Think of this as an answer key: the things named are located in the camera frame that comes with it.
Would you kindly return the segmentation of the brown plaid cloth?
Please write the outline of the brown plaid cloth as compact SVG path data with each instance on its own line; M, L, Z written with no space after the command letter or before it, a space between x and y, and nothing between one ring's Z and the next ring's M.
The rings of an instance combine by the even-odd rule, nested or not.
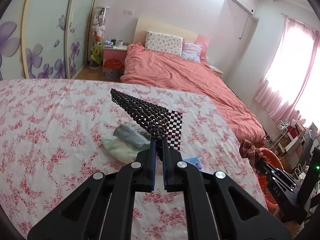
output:
M239 147L239 153L243 159L248 159L252 168L260 161L267 161L261 150L256 148L249 140L242 139Z

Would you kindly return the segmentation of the blue plastic wrapper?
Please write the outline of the blue plastic wrapper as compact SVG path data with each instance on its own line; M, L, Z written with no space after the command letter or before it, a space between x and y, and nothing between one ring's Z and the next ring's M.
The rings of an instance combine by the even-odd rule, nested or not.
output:
M183 159L183 161L196 166L200 171L202 171L202 164L199 157L187 158L187 159Z

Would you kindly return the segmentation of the blue green towel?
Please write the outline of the blue green towel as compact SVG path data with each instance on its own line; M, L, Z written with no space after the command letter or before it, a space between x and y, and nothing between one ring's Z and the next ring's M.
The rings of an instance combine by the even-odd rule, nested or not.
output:
M119 125L111 138L104 138L102 144L107 153L118 161L133 162L140 151L150 148L151 135L132 122Z

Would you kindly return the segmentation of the black white checkered mat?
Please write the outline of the black white checkered mat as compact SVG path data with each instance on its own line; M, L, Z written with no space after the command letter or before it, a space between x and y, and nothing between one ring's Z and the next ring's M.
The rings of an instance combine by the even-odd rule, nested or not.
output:
M167 138L168 146L180 150L182 135L182 114L150 103L129 94L111 89L111 100L153 138Z

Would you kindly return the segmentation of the small red trash bin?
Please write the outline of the small red trash bin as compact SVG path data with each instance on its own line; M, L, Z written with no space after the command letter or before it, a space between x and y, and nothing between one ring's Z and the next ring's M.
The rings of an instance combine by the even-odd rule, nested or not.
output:
M103 64L103 72L107 79L116 79L123 64L118 59L106 59Z

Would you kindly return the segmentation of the pink floral table cloth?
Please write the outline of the pink floral table cloth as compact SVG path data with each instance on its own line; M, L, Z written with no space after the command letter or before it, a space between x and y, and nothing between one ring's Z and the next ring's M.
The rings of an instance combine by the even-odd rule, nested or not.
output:
M49 211L95 172L122 163L103 140L131 122L111 89L182 113L180 152L204 172L226 172L260 204L264 194L239 141L207 96L113 82L42 79L1 82L1 207L26 237Z

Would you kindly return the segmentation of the pink window curtain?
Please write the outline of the pink window curtain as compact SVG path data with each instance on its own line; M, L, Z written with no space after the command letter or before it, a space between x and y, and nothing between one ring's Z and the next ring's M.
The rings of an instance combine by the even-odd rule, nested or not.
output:
M254 99L273 121L319 125L319 31L287 16Z

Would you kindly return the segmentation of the salmon pink bed duvet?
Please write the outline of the salmon pink bed duvet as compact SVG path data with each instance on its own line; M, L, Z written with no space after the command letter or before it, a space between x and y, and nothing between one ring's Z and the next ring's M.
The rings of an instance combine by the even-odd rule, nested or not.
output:
M197 63L176 55L148 51L140 43L127 48L123 83L167 88L206 95L219 110L239 141L265 141L258 118L204 61Z

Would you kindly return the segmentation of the pink left nightstand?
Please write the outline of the pink left nightstand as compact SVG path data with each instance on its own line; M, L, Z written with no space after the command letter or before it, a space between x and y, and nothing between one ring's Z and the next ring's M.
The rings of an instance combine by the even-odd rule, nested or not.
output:
M124 64L127 56L127 46L104 47L103 63L108 59L116 59Z

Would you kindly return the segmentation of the floral glass sliding wardrobe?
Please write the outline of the floral glass sliding wardrobe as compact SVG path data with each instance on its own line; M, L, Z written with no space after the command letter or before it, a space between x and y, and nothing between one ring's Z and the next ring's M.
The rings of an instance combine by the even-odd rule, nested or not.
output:
M1 80L74 79L94 0L1 0Z

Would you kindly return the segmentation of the floral white pillow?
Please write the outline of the floral white pillow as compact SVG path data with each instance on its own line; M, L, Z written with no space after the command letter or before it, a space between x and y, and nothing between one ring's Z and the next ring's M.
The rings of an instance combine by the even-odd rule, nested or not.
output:
M145 49L148 51L181 56L183 38L179 36L147 31Z

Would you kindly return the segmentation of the white air conditioner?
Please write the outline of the white air conditioner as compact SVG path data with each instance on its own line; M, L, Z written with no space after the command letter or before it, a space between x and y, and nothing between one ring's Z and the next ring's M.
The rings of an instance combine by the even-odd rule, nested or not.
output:
M236 5L238 5L243 11L245 11L249 16L255 15L255 6L250 0L231 0Z

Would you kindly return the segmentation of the clear tube of plush toys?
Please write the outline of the clear tube of plush toys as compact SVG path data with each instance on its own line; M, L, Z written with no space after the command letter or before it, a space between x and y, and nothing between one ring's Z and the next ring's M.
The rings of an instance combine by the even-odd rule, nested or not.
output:
M97 69L103 62L103 39L105 36L106 12L109 7L97 7L94 10L91 26L89 68Z

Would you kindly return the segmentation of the beige pink headboard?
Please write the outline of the beige pink headboard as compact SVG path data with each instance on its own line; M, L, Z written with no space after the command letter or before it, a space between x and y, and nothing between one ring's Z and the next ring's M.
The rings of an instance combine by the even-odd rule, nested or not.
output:
M209 47L210 39L187 29L161 22L149 16L140 16L138 18L132 43L145 44L147 31L164 33L168 35L179 36L189 42L202 46L200 59L207 59L206 54Z

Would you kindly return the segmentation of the wall power socket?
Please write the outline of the wall power socket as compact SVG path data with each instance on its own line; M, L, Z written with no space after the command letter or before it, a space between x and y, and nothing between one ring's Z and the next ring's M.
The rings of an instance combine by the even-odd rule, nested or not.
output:
M134 11L133 10L124 10L123 14L125 15L133 15Z

